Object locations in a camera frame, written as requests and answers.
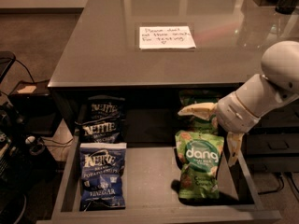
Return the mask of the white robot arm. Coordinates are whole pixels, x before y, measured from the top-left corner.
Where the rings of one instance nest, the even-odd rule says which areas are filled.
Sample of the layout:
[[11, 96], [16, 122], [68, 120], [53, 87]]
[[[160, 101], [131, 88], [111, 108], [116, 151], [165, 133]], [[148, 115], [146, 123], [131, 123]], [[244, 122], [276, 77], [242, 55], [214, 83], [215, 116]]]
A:
[[194, 115], [204, 120], [217, 117], [227, 132], [231, 166], [238, 159], [243, 135], [270, 111], [299, 98], [298, 42], [282, 41], [271, 46], [263, 54], [261, 67], [261, 74], [254, 75], [217, 103], [187, 105], [178, 112], [181, 116]]

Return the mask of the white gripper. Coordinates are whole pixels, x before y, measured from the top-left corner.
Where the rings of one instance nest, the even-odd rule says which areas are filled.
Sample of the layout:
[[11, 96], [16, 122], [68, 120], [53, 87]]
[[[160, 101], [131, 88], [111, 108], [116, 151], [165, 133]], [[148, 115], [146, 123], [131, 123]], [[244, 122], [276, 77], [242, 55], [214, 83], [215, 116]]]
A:
[[179, 110], [178, 115], [196, 116], [199, 119], [210, 120], [215, 113], [220, 126], [228, 132], [226, 137], [230, 153], [228, 165], [232, 167], [238, 160], [244, 133], [247, 133], [260, 119], [252, 115], [241, 104], [235, 91], [221, 98], [217, 104], [200, 103], [187, 105]]

